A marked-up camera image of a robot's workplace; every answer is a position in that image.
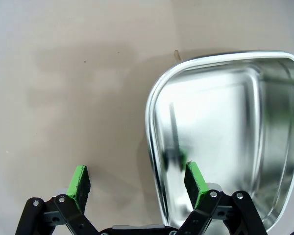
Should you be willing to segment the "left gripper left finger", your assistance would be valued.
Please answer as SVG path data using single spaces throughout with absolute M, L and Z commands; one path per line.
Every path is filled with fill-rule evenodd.
M 87 166 L 77 166 L 66 193 L 48 201 L 27 200 L 15 234 L 51 235 L 57 226 L 65 225 L 73 235 L 99 235 L 84 215 L 90 188 Z

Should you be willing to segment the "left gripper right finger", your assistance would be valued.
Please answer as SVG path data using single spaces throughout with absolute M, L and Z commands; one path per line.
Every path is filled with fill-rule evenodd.
M 222 221 L 230 235 L 267 234 L 248 192 L 227 195 L 209 189 L 195 162 L 186 163 L 184 185 L 193 211 L 178 229 L 179 235 L 202 235 L 212 220 Z

